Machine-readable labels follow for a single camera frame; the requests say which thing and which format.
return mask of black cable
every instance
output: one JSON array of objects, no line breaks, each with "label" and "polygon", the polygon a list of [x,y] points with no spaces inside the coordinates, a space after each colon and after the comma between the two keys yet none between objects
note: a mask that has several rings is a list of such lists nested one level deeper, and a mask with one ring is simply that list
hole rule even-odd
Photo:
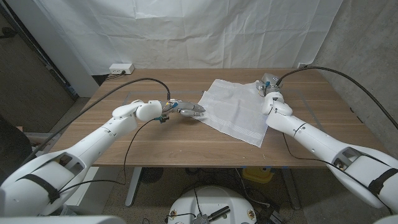
[{"label": "black cable", "polygon": [[[331,165],[332,167],[334,167],[334,168],[337,169],[338,171],[344,173],[345,175],[347,175],[347,176],[350,177],[351,179],[355,180],[355,182],[357,182],[359,185],[361,185],[362,187],[364,187],[366,190],[370,191],[368,186],[362,184],[362,182],[360,182],[359,180],[355,179],[352,175],[350,175],[349,173],[347,173],[347,172],[345,172],[345,171],[339,169],[336,165],[334,165],[334,164],[332,164],[332,163],[330,163],[330,162],[323,161],[323,160],[321,160],[321,159],[300,158],[300,157],[294,156],[294,155],[291,153],[290,149],[289,149],[289,145],[287,144],[286,137],[285,137],[285,133],[282,133],[282,135],[284,136],[284,139],[285,139],[286,148],[287,148],[289,154],[290,154],[292,157],[294,157],[294,158],[296,158],[296,159],[303,159],[303,160],[308,160],[308,161],[319,161],[319,162],[324,162],[324,163],[326,163],[326,164],[328,164],[328,165]],[[383,203],[383,204],[387,207],[387,209],[388,209],[388,211],[390,212],[390,214],[393,215],[391,208],[388,207],[388,206],[387,206],[384,202],[382,202],[381,200],[380,200],[380,202]]]},{"label": "black cable", "polygon": [[107,78],[105,79],[105,81],[112,80],[112,79],[115,79],[115,78],[119,78],[119,77],[121,77],[121,76],[124,75],[124,74],[126,74],[126,71],[125,71],[125,70],[123,70],[120,74],[113,75],[113,76],[111,76],[111,77],[107,77]]},{"label": "black cable", "polygon": [[166,110],[166,111],[163,111],[163,113],[164,112],[168,112],[169,110],[171,110],[171,109],[173,109],[174,107],[172,106],[171,108],[169,108],[168,110]]},{"label": "black cable", "polygon": [[141,128],[143,128],[145,125],[147,125],[149,122],[151,122],[151,121],[153,121],[153,120],[155,120],[155,119],[152,119],[152,120],[146,122],[145,124],[143,124],[143,125],[137,130],[137,132],[136,132],[136,134],[134,135],[134,137],[132,137],[132,139],[131,139],[130,145],[129,145],[129,147],[128,147],[128,149],[127,149],[127,152],[126,152],[126,155],[124,156],[124,162],[123,162],[124,183],[126,183],[126,160],[127,160],[127,154],[128,154],[129,151],[130,151],[131,144],[132,144],[134,138],[136,138],[136,136],[137,136],[139,130],[141,130]]},{"label": "black cable", "polygon": [[197,216],[196,216],[195,214],[193,214],[193,213],[184,213],[184,214],[179,214],[179,215],[166,215],[166,219],[165,219],[164,221],[167,223],[169,217],[174,218],[174,217],[182,216],[182,215],[193,215],[194,218],[197,217]]},{"label": "black cable", "polygon": [[256,202],[256,203],[258,203],[258,204],[260,204],[260,205],[265,205],[267,208],[269,208],[269,207],[270,207],[270,203],[265,203],[265,202],[260,202],[260,201],[254,200],[253,198],[251,198],[251,197],[248,195],[248,192],[247,192],[247,190],[246,190],[247,188],[244,186],[244,182],[243,182],[243,178],[242,178],[241,174],[239,173],[239,171],[238,171],[237,168],[235,168],[235,171],[236,171],[236,173],[238,174],[239,178],[241,179],[242,186],[243,186],[243,190],[244,190],[244,193],[246,194],[246,197],[247,197],[250,201],[252,201],[252,202]]},{"label": "black cable", "polygon": [[65,188],[63,190],[60,190],[59,193],[61,194],[61,193],[64,193],[65,191],[67,191],[67,190],[69,190],[71,188],[77,187],[77,186],[82,185],[82,184],[92,183],[92,182],[113,182],[115,184],[125,185],[124,183],[120,183],[120,182],[117,182],[115,180],[87,180],[87,181],[84,181],[82,183],[74,184],[74,185],[72,185],[70,187],[67,187],[67,188]]},{"label": "black cable", "polygon": [[264,193],[262,193],[259,189],[255,189],[255,188],[252,188],[252,187],[246,187],[246,190],[248,190],[248,192],[251,193],[251,195],[253,195],[254,198],[257,198],[257,197],[256,197],[256,196],[253,194],[253,192],[251,192],[251,191],[253,190],[253,191],[259,193],[259,194],[262,196],[262,198],[263,198],[264,201],[269,202],[269,204],[271,205],[272,208],[278,209],[278,210],[279,210],[280,205],[276,204],[276,202],[274,202],[273,200],[269,199],[269,198],[268,198]]},{"label": "black cable", "polygon": [[120,183],[120,182],[115,181],[115,180],[88,180],[88,181],[84,181],[84,182],[82,182],[82,183],[74,184],[74,185],[72,185],[72,186],[70,186],[70,187],[67,187],[67,188],[65,188],[65,189],[62,189],[62,190],[59,191],[59,193],[65,192],[65,191],[67,191],[67,190],[69,190],[69,189],[71,189],[71,188],[77,187],[77,186],[79,186],[79,185],[87,184],[87,183],[92,183],[92,182],[113,182],[113,183],[115,183],[115,184],[125,185],[126,182],[127,182],[127,178],[126,178],[126,176],[127,176],[127,175],[126,175],[126,158],[127,158],[127,154],[129,153],[131,144],[132,144],[134,138],[136,138],[136,136],[137,136],[138,132],[141,130],[141,128],[143,128],[147,123],[149,123],[149,122],[151,122],[151,121],[153,121],[153,120],[154,120],[154,119],[152,119],[152,120],[146,122],[145,124],[143,124],[143,125],[137,130],[137,132],[136,132],[136,134],[134,135],[134,137],[132,137],[132,139],[131,139],[130,145],[129,145],[129,147],[128,147],[128,149],[127,149],[127,152],[126,152],[126,155],[124,156],[124,162],[123,162],[124,183]]},{"label": "black cable", "polygon": [[21,164],[21,166],[23,166],[25,163],[29,162],[35,155],[37,152],[41,151],[45,145],[51,141],[52,138],[54,138],[59,132],[61,132],[63,129],[65,129],[66,127],[69,126],[69,124],[71,124],[72,122],[74,122],[74,120],[76,120],[78,117],[80,117],[83,113],[86,113],[86,111],[88,111],[90,108],[92,108],[94,105],[96,105],[97,103],[99,103],[101,100],[105,99],[107,96],[109,96],[110,94],[114,93],[116,90],[125,87],[126,85],[135,83],[135,82],[139,82],[139,81],[143,81],[143,80],[151,80],[151,81],[155,81],[158,82],[160,84],[162,84],[166,90],[167,90],[167,100],[170,100],[170,90],[167,87],[166,84],[164,84],[163,82],[155,79],[155,78],[138,78],[136,80],[132,80],[132,81],[128,81],[122,85],[119,85],[118,87],[116,87],[115,89],[109,91],[107,94],[103,95],[101,98],[99,98],[98,100],[96,100],[94,103],[92,103],[91,105],[89,105],[87,108],[85,108],[84,110],[82,110],[77,116],[75,116],[73,119],[71,119],[67,124],[64,124],[60,129],[58,129],[56,132],[54,132],[52,135],[50,135],[41,145],[39,145]]},{"label": "black cable", "polygon": [[357,85],[362,91],[364,91],[372,100],[373,102],[375,102],[375,104],[378,105],[378,107],[380,108],[380,110],[387,116],[387,118],[392,122],[392,124],[398,129],[398,124],[397,122],[394,120],[394,118],[387,112],[386,109],[384,109],[384,107],[380,104],[380,102],[367,90],[365,89],[365,87],[363,87],[361,84],[359,84],[357,81],[355,81],[353,78],[349,77],[348,75],[344,74],[343,72],[339,72],[336,71],[334,69],[330,69],[330,68],[325,68],[325,67],[307,67],[307,68],[300,68],[300,69],[296,69],[294,71],[288,72],[286,73],[284,76],[282,76],[276,83],[277,86],[279,86],[279,84],[281,83],[281,81],[296,72],[299,71],[304,71],[304,70],[308,70],[308,69],[319,69],[319,70],[325,70],[325,71],[329,71],[329,72],[333,72],[335,74],[341,75],[342,77],[347,78],[349,81],[353,82],[355,85]]},{"label": "black cable", "polygon": [[180,194],[180,197],[181,197],[184,193],[187,193],[187,189],[189,189],[190,187],[192,187],[192,186],[194,186],[195,184],[198,184],[198,183],[200,183],[200,182],[202,182],[202,181],[201,181],[201,180],[198,180],[198,181],[196,181],[195,183],[193,183],[193,184],[191,184],[191,185],[185,187],[184,189],[182,189],[181,194]]},{"label": "black cable", "polygon": [[195,192],[195,197],[197,198],[199,214],[201,215],[201,210],[200,210],[200,207],[199,207],[198,195],[197,195],[197,190],[195,189],[195,184],[193,185],[193,191]]},{"label": "black cable", "polygon": [[113,75],[113,76],[111,76],[111,77],[106,78],[105,81],[112,80],[112,79],[118,78],[118,77],[120,77],[120,76],[122,76],[122,75]]}]

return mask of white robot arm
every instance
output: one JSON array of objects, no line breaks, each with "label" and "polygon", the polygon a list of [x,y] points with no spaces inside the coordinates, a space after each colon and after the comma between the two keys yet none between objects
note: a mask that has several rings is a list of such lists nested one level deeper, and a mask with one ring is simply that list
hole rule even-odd
[{"label": "white robot arm", "polygon": [[168,114],[201,116],[204,108],[180,100],[133,101],[112,112],[112,118],[74,146],[31,160],[11,174],[0,187],[0,217],[49,215],[77,189],[88,169],[115,140],[137,128],[141,121],[167,120]]},{"label": "white robot arm", "polygon": [[293,111],[284,103],[279,87],[272,85],[277,77],[267,75],[262,80],[267,86],[260,88],[265,94],[262,113],[268,115],[267,125],[293,137],[319,159],[333,164],[327,166],[336,178],[366,203],[376,208],[387,205],[398,212],[398,161],[381,151],[336,140],[292,116]]}]

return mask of white napkin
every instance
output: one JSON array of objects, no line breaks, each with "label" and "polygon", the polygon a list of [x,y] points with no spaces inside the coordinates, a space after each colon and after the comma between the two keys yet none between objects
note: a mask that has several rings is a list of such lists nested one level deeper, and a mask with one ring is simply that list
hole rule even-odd
[{"label": "white napkin", "polygon": [[256,83],[239,84],[215,80],[199,105],[206,111],[195,119],[249,144],[261,147],[267,131],[267,116],[261,113],[263,97]]}]

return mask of electrical outlet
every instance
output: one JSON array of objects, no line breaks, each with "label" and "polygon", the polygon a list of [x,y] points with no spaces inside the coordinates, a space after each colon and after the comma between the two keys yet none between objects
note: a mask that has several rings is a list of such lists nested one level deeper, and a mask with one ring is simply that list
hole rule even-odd
[{"label": "electrical outlet", "polygon": [[125,71],[125,74],[129,75],[134,71],[134,66],[132,63],[113,63],[110,66],[109,71],[114,75],[122,74],[122,72]]}]

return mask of white curtain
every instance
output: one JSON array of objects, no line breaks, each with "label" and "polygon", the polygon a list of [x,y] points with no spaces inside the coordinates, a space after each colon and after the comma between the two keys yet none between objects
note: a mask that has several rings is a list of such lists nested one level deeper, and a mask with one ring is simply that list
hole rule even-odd
[{"label": "white curtain", "polygon": [[342,0],[34,0],[91,75],[290,68],[315,58]]}]

